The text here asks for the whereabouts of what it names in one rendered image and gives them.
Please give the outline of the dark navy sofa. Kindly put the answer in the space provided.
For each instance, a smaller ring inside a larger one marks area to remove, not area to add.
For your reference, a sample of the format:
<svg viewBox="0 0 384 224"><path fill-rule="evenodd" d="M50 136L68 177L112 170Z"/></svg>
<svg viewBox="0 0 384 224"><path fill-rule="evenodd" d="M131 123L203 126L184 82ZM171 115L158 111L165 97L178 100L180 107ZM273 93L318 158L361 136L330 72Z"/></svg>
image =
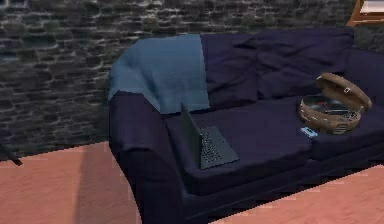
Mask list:
<svg viewBox="0 0 384 224"><path fill-rule="evenodd" d="M201 170L181 110L162 114L141 94L109 95L109 146L142 224L209 224L320 176L384 162L384 53L356 48L351 28L198 35L210 107L188 110L199 128L216 126L239 160ZM309 138L298 109L321 94L323 73L358 86L372 108L351 132Z"/></svg>

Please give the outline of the black slanted furniture leg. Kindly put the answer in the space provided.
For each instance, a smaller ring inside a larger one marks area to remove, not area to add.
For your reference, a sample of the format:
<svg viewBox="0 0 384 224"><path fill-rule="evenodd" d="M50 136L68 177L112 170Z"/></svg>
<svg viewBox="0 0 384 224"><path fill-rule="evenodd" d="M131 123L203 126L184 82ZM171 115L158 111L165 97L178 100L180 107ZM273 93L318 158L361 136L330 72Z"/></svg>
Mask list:
<svg viewBox="0 0 384 224"><path fill-rule="evenodd" d="M10 159L15 165L23 165L23 162L14 153L6 149L2 144L0 144L0 152L3 153L8 159Z"/></svg>

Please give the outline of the wooden framed picture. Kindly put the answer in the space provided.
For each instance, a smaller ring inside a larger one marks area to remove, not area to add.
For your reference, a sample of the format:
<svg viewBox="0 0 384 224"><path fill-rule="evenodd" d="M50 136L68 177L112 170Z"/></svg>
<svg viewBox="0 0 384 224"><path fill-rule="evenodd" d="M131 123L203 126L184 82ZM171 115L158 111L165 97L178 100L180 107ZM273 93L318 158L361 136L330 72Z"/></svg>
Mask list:
<svg viewBox="0 0 384 224"><path fill-rule="evenodd" d="M384 0L356 0L347 25L355 27L375 23L384 23Z"/></svg>

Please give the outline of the dark grey laptop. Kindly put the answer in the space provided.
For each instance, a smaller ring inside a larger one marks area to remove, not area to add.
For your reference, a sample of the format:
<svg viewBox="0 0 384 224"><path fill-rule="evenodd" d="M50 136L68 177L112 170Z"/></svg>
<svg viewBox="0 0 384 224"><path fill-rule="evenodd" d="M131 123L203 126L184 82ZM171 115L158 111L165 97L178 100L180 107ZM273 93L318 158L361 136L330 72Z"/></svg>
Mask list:
<svg viewBox="0 0 384 224"><path fill-rule="evenodd" d="M239 160L220 130L216 126L199 128L185 104L181 104L181 121L189 149L201 170Z"/></svg>

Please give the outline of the blue throw blanket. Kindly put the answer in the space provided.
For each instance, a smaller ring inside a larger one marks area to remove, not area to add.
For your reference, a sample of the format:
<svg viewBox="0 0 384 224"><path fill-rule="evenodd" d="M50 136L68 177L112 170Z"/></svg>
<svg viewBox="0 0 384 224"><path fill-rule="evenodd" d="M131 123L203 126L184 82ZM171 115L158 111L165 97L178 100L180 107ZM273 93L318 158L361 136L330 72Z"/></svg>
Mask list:
<svg viewBox="0 0 384 224"><path fill-rule="evenodd" d="M185 34L140 39L122 53L109 72L109 95L124 91L143 95L160 113L186 105L210 107L201 37Z"/></svg>

